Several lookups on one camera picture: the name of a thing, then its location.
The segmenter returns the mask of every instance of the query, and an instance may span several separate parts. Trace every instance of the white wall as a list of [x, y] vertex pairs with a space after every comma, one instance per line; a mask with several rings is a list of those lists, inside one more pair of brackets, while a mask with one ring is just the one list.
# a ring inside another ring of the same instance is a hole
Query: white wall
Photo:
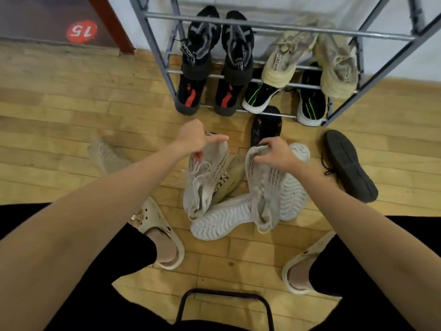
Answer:
[[[118, 18], [137, 49], [149, 49], [129, 0], [109, 0]], [[293, 23], [300, 14], [315, 13], [328, 17], [340, 29], [357, 29], [378, 0], [178, 0], [182, 14], [196, 15], [207, 4], [216, 5], [220, 16], [229, 10], [239, 10], [248, 19]], [[441, 12], [441, 0], [422, 0], [427, 22]], [[171, 12], [170, 0], [151, 0], [150, 11]], [[152, 29], [162, 50], [168, 41], [171, 21], [151, 19]], [[411, 30], [407, 0], [391, 0], [382, 14], [370, 27], [371, 31], [404, 33]], [[269, 45], [277, 32], [259, 32], [255, 36], [255, 59], [264, 60], [270, 51]], [[375, 73], [403, 46], [404, 42], [364, 39], [365, 72]], [[392, 73], [394, 77], [441, 82], [441, 31], [416, 50]], [[219, 43], [212, 51], [213, 55], [224, 56]]]

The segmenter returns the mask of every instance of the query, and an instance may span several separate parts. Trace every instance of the shoe rack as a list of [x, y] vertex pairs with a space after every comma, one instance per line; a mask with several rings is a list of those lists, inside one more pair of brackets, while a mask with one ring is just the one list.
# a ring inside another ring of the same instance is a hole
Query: shoe rack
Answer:
[[[170, 73], [182, 74], [182, 71], [172, 70], [168, 66], [168, 60], [170, 55], [172, 55], [173, 44], [179, 35], [179, 39], [185, 38], [184, 28], [182, 22], [209, 22], [215, 24], [227, 24], [227, 25], [246, 25], [251, 28], [256, 29], [270, 29], [278, 31], [286, 30], [296, 30], [304, 32], [313, 33], [328, 33], [336, 34], [342, 36], [352, 37], [350, 45], [356, 48], [357, 64], [359, 69], [359, 81], [357, 85], [357, 90], [347, 99], [342, 105], [337, 109], [333, 109], [332, 100], [328, 100], [328, 112], [326, 118], [322, 121], [322, 126], [327, 127], [331, 122], [333, 122], [338, 116], [344, 113], [358, 101], [364, 94], [366, 94], [371, 88], [373, 88], [380, 80], [386, 77], [393, 69], [395, 69], [400, 63], [402, 63], [409, 55], [411, 55], [416, 49], [418, 49], [427, 39], [431, 38], [435, 33], [441, 29], [441, 13], [438, 14], [430, 23], [426, 25], [424, 13], [421, 5], [421, 0], [407, 0], [409, 3], [410, 20], [412, 23], [412, 31], [409, 35], [404, 34], [394, 34], [394, 33], [380, 33], [369, 31], [370, 25], [377, 18], [377, 16], [384, 9], [384, 6], [389, 2], [389, 0], [379, 0], [377, 5], [371, 11], [369, 16], [363, 22], [361, 27], [357, 31], [351, 30], [339, 30], [339, 29], [325, 29], [318, 27], [308, 27], [308, 26], [296, 26], [284, 23], [270, 23], [262, 21], [242, 21], [235, 19], [225, 19], [225, 18], [213, 18], [213, 17], [198, 17], [198, 16], [187, 16], [181, 15], [179, 11], [178, 0], [170, 0], [172, 4], [172, 13], [154, 13], [150, 12], [148, 9], [149, 0], [130, 0], [135, 14], [139, 20], [142, 31], [146, 36], [147, 42], [150, 45], [153, 56], [156, 63], [159, 66], [162, 76], [164, 77], [165, 83], [170, 91], [170, 94], [175, 97], [176, 89], [173, 85], [172, 79], [170, 78]], [[150, 18], [160, 18], [165, 20], [173, 21], [172, 31], [170, 33], [170, 38], [167, 44], [167, 49], [164, 53], [161, 53], [159, 46], [157, 44], [155, 35], [150, 26]], [[400, 40], [407, 42], [407, 44], [394, 55], [391, 60], [389, 60], [380, 70], [371, 76], [369, 79], [364, 77], [364, 56], [363, 56], [363, 38], [376, 38], [376, 39], [386, 39], [386, 40]], [[213, 58], [214, 63], [223, 64], [222, 60], [216, 60]], [[254, 61], [255, 64], [263, 65], [266, 61]], [[320, 70], [319, 67], [312, 66], [301, 66], [298, 65], [296, 70]], [[223, 78], [222, 75], [210, 74], [209, 77], [213, 78]], [[260, 83], [260, 79], [252, 79], [251, 82]], [[304, 85], [300, 83], [289, 83], [287, 87], [296, 88], [309, 88], [321, 90], [320, 86]], [[238, 109], [238, 113], [249, 113], [244, 109]], [[282, 117], [295, 118], [292, 115], [284, 114], [271, 114], [262, 113], [266, 115], [277, 115]]]

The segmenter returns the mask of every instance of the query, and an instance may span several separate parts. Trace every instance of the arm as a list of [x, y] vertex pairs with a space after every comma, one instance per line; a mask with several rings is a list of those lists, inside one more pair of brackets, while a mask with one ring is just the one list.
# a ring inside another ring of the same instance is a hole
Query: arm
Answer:
[[185, 124], [168, 147], [55, 201], [0, 241], [0, 329], [42, 330], [87, 267], [184, 156], [227, 136]]
[[280, 138], [255, 157], [293, 175], [391, 303], [416, 330], [441, 325], [441, 258], [406, 230], [300, 161]]

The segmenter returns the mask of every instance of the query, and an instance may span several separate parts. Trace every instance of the red stripe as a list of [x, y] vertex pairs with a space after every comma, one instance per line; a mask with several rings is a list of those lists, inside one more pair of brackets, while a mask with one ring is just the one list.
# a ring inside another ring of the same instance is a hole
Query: red stripe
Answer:
[[196, 91], [194, 89], [191, 90], [191, 95], [188, 97], [187, 101], [185, 101], [185, 105], [187, 107], [191, 107], [193, 100], [196, 97]]
[[227, 93], [227, 95], [223, 98], [222, 103], [221, 103], [221, 107], [222, 108], [227, 108], [227, 103], [228, 101], [232, 98], [233, 95], [231, 95], [230, 92]]

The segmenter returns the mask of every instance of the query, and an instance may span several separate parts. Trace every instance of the hand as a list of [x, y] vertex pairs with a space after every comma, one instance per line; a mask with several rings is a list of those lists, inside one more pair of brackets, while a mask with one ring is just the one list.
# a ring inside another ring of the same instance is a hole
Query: hand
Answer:
[[259, 144], [268, 144], [271, 150], [263, 156], [255, 156], [254, 161], [258, 163], [267, 164], [282, 172], [288, 172], [296, 166], [304, 165], [303, 161], [295, 156], [286, 141], [280, 137], [264, 138]]
[[178, 132], [175, 143], [185, 155], [193, 153], [196, 161], [201, 161], [202, 149], [210, 143], [226, 142], [229, 139], [224, 134], [212, 134], [207, 136], [204, 131], [204, 125], [198, 119], [185, 123]]

